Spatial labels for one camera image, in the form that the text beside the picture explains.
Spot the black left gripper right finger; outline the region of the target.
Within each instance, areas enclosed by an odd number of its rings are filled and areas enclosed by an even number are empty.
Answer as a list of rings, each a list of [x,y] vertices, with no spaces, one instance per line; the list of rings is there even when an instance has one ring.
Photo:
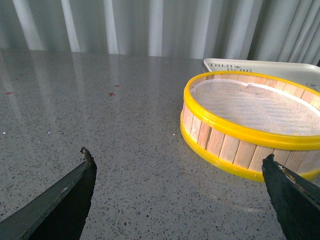
[[[287,240],[320,238],[320,188],[274,160],[262,160],[271,204]]]

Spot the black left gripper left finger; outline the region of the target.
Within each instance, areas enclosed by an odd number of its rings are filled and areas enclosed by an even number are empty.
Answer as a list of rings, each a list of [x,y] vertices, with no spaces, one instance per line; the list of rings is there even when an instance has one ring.
[[[2,240],[78,240],[94,193],[97,165],[81,148],[79,166],[0,223]]]

